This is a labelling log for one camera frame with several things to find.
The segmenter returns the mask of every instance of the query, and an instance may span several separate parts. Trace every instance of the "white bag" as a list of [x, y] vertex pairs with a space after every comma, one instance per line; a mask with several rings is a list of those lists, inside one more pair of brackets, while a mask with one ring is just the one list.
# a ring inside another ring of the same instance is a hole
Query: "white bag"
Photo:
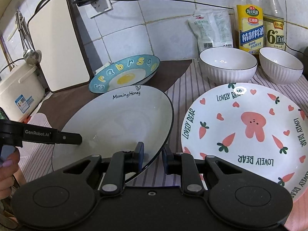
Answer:
[[233, 48], [230, 16], [227, 9], [199, 9], [188, 19], [198, 37], [199, 51], [212, 47]]

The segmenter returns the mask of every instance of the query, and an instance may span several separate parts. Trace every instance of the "blue plate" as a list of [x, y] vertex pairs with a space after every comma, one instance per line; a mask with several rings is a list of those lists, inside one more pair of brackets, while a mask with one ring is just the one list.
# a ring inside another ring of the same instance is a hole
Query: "blue plate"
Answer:
[[160, 60], [154, 55], [135, 55], [101, 70], [90, 82], [92, 93], [102, 94], [129, 85], [142, 85], [154, 75]]

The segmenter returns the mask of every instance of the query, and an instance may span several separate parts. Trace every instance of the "screw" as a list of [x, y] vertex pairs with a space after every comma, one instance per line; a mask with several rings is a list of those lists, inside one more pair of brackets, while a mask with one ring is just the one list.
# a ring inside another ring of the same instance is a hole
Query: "screw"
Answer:
[[187, 186], [187, 190], [190, 192], [199, 192], [202, 187], [198, 184], [190, 184]]
[[114, 192], [117, 189], [118, 189], [117, 185], [114, 184], [106, 184], [102, 186], [102, 190], [104, 190], [105, 192]]

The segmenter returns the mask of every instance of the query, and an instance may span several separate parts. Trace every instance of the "fingernail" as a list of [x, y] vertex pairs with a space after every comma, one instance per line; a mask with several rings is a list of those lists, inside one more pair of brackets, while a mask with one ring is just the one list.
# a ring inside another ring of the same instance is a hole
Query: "fingernail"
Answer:
[[12, 160], [6, 160], [2, 166], [3, 167], [9, 167], [9, 166], [12, 166], [13, 165], [13, 161]]

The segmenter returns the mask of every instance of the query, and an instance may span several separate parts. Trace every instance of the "lovely bear plate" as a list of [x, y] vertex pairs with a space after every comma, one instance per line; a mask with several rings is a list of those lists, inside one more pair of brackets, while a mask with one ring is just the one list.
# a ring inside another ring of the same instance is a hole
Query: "lovely bear plate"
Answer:
[[256, 84], [213, 88], [189, 108], [183, 152], [220, 157], [285, 187], [296, 201], [308, 183], [308, 119], [283, 94]]

